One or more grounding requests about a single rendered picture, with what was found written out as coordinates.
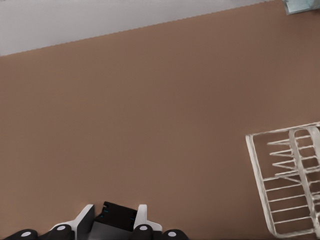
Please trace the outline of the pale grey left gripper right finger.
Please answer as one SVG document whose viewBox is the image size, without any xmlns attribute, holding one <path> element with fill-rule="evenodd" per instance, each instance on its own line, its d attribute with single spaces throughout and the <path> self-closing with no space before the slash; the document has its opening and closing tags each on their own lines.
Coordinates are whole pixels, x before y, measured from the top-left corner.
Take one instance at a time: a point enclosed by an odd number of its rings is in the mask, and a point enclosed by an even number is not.
<svg viewBox="0 0 320 240">
<path fill-rule="evenodd" d="M 162 240 L 163 228 L 159 223 L 148 220 L 148 206 L 140 204 L 130 240 Z"/>
</svg>

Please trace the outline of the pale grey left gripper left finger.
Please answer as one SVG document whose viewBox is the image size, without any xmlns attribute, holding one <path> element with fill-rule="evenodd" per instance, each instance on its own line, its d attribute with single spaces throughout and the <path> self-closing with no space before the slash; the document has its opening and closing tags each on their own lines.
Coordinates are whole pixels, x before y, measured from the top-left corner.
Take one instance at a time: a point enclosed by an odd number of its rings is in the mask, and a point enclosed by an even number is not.
<svg viewBox="0 0 320 240">
<path fill-rule="evenodd" d="M 45 240 L 89 240 L 95 220 L 95 206 L 88 204 L 73 220 L 56 224 Z"/>
</svg>

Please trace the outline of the black button switch box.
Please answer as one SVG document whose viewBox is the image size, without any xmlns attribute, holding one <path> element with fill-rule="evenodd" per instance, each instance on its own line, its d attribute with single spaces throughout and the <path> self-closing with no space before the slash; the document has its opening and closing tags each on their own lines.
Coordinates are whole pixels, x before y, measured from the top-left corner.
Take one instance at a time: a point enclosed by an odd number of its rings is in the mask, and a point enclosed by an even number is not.
<svg viewBox="0 0 320 240">
<path fill-rule="evenodd" d="M 105 201 L 94 218 L 88 240 L 128 240 L 134 230 L 137 210 Z"/>
</svg>

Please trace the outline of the silver frame post foot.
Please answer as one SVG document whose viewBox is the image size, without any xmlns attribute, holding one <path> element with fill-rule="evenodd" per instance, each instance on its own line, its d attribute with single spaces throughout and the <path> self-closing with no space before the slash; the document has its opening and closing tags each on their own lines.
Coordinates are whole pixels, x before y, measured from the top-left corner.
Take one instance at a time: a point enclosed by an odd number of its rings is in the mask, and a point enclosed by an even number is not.
<svg viewBox="0 0 320 240">
<path fill-rule="evenodd" d="M 282 0 L 287 15 L 320 9 L 320 0 Z"/>
</svg>

